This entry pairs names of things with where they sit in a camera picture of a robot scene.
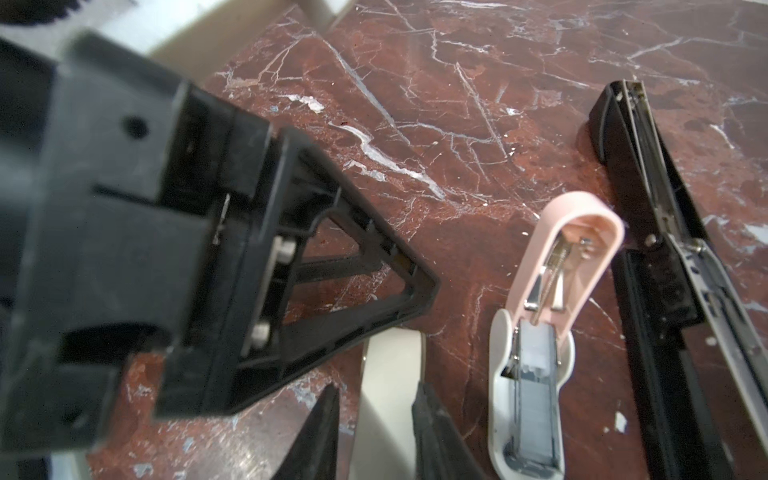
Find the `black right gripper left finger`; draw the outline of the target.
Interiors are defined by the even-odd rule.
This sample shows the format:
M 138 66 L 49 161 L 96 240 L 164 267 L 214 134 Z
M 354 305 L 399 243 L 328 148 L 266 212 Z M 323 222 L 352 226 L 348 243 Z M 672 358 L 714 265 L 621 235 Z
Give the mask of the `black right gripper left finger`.
M 339 390 L 328 384 L 272 480 L 334 480 L 337 472 Z

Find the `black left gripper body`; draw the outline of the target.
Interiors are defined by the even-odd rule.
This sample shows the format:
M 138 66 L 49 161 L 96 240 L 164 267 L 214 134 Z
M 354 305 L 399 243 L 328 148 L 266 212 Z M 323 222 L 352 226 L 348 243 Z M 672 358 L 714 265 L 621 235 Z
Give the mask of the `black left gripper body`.
M 259 301 L 271 124 L 95 35 L 53 63 L 1 45 L 1 450 L 106 435 L 128 359 L 155 413 L 224 415 Z

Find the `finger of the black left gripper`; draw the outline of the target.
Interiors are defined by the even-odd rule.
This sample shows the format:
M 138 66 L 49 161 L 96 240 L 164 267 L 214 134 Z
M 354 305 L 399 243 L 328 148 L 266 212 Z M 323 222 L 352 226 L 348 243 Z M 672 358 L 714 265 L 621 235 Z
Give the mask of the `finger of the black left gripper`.
M 227 317 L 227 411 L 239 412 L 365 338 L 424 314 L 439 278 L 333 161 L 299 130 L 268 144 L 255 217 Z M 371 275 L 388 267 L 403 283 L 386 299 L 292 322 L 298 285 Z

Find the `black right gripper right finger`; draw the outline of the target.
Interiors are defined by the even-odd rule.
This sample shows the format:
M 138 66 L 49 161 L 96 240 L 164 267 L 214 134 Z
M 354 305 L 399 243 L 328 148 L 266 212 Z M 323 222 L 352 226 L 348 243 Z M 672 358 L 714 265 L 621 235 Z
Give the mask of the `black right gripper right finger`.
M 434 389 L 417 386 L 412 405 L 417 479 L 485 479 Z

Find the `beige white stapler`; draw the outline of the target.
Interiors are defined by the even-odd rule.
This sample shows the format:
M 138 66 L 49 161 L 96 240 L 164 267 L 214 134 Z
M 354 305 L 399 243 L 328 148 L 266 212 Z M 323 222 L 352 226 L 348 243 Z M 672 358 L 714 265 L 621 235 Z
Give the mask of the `beige white stapler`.
M 424 335 L 405 328 L 366 340 L 350 479 L 416 477 L 412 405 L 425 350 Z

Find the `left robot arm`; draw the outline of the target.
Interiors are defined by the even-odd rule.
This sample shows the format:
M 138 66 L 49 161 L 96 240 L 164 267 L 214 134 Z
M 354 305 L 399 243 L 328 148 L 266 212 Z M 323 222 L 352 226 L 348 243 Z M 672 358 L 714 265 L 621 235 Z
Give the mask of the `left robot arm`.
M 301 131 L 211 95 L 287 1 L 1 5 L 1 451 L 237 413 L 423 314 L 437 276 Z

